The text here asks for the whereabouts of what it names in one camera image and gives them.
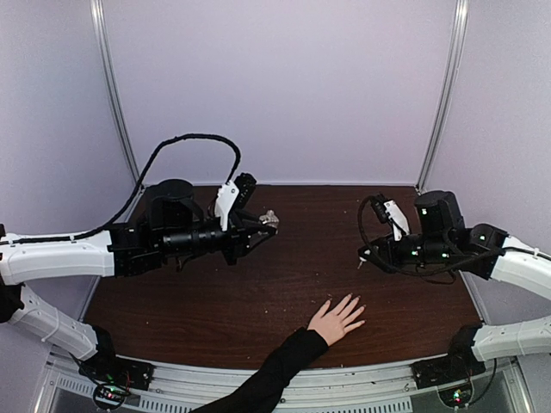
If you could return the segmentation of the glitter nail polish bottle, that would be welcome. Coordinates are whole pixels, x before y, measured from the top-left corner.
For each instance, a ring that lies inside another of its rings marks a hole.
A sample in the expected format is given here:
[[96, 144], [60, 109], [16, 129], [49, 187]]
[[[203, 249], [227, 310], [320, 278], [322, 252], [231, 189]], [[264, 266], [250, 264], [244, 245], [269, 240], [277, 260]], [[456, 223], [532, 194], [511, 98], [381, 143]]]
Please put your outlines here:
[[259, 216], [258, 220], [262, 225], [263, 231], [273, 234], [278, 232], [280, 220], [273, 210], [267, 210], [264, 214]]

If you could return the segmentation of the black sleeved forearm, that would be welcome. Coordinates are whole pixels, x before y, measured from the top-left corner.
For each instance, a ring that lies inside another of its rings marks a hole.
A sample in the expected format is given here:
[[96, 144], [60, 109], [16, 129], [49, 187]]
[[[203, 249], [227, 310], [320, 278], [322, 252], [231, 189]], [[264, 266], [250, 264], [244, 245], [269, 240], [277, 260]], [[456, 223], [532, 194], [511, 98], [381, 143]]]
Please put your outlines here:
[[272, 412], [294, 376], [328, 348], [316, 332], [299, 328], [273, 350], [238, 389], [195, 409], [195, 412]]

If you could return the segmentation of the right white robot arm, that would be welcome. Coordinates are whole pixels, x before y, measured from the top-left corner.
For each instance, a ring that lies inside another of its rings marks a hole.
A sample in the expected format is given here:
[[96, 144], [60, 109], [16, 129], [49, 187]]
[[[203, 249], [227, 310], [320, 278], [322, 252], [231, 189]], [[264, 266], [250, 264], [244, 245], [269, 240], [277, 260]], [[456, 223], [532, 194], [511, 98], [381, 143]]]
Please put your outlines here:
[[[361, 201], [357, 224], [364, 245], [360, 262], [387, 274], [424, 278], [467, 272], [483, 280], [504, 282], [550, 297], [550, 256], [489, 224], [467, 227], [455, 194], [433, 190], [414, 206], [421, 231], [413, 233], [394, 200], [383, 194]], [[461, 328], [449, 345], [441, 370], [460, 379], [474, 362], [508, 356], [545, 354], [550, 350], [550, 319]]]

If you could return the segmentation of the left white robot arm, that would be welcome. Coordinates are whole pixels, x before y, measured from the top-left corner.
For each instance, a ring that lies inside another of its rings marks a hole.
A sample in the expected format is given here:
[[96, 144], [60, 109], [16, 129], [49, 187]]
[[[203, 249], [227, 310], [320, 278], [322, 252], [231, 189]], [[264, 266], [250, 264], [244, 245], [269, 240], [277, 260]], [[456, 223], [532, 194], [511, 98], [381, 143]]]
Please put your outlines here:
[[147, 188], [140, 196], [143, 211], [136, 220], [108, 224], [99, 232], [24, 237], [1, 233], [1, 320], [20, 324], [42, 341], [57, 345], [106, 382], [115, 382], [124, 365], [115, 357], [110, 334], [82, 324], [38, 297], [31, 280], [145, 274], [175, 259], [183, 267], [200, 256], [221, 252], [233, 265], [259, 242], [277, 233], [279, 219], [245, 211], [256, 188], [243, 173], [223, 184], [207, 212], [195, 202], [190, 182], [170, 179]]

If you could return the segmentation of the person's bare hand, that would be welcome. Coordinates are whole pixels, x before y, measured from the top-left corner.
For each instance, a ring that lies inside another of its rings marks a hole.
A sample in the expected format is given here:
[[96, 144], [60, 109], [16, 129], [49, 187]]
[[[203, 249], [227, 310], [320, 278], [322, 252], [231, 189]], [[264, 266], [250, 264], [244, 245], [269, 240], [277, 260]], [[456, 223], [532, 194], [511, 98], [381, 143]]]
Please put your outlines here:
[[360, 320], [365, 311], [360, 301], [360, 296], [350, 293], [331, 309], [331, 301], [327, 300], [313, 315], [306, 329], [316, 332], [331, 347], [366, 323]]

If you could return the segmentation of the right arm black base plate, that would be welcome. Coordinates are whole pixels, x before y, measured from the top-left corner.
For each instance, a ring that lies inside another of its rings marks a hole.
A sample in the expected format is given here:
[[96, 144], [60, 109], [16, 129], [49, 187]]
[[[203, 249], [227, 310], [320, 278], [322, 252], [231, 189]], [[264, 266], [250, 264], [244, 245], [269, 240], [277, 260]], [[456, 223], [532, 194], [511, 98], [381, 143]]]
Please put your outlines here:
[[466, 380], [486, 371], [484, 362], [458, 354], [416, 361], [411, 368], [418, 389]]

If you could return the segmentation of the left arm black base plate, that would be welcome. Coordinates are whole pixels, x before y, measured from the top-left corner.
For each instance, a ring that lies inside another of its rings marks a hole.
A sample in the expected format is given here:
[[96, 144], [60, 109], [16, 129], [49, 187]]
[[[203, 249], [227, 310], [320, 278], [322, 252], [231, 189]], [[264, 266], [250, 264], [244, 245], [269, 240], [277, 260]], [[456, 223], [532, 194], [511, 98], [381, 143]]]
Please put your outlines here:
[[78, 362], [79, 373], [90, 380], [116, 385], [124, 390], [147, 391], [152, 382], [154, 366], [143, 361], [117, 357], [109, 366], [97, 367], [86, 362]]

